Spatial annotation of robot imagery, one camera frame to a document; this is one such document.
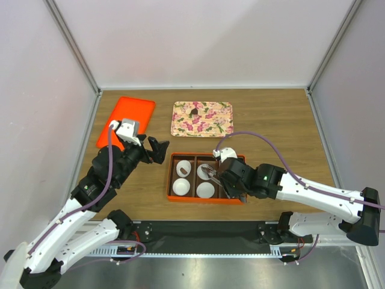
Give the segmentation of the metal tongs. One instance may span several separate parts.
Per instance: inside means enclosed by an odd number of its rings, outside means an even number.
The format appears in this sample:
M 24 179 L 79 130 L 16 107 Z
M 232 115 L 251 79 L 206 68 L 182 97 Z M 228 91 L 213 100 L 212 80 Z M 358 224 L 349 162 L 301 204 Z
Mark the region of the metal tongs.
M 214 183 L 216 183 L 217 185 L 219 185 L 220 187 L 222 187 L 222 183 L 219 179 L 217 179 L 217 172 L 216 170 L 211 167 L 210 165 L 208 164 L 204 164 L 203 167 L 202 167 L 202 171 L 206 174 L 206 176 L 211 180 L 213 181 Z

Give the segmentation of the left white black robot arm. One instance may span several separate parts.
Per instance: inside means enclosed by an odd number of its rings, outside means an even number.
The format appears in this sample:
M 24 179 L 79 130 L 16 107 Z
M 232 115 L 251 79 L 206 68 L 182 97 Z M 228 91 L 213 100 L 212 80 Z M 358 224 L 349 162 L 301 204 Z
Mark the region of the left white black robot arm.
M 117 194 L 139 163 L 162 164 L 169 141 L 148 137 L 151 148 L 126 143 L 124 150 L 109 143 L 99 150 L 85 177 L 40 235 L 24 249 L 9 250 L 1 274 L 1 288 L 53 288 L 73 265 L 91 251 L 112 241 L 126 241 L 133 231 L 132 220 L 114 210 L 90 231 L 74 234 Z

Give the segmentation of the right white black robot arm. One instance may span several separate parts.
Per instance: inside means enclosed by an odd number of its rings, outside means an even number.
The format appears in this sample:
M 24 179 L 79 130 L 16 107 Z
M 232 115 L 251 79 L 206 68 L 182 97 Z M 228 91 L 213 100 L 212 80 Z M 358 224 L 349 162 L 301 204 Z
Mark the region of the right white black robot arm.
M 300 178 L 271 164 L 252 168 L 237 158 L 224 160 L 214 176 L 230 198 L 247 194 L 258 199 L 297 202 L 322 211 L 314 216 L 283 213 L 277 227 L 282 241 L 304 235 L 344 234 L 361 245 L 379 244 L 380 198 L 373 188 L 343 190 Z

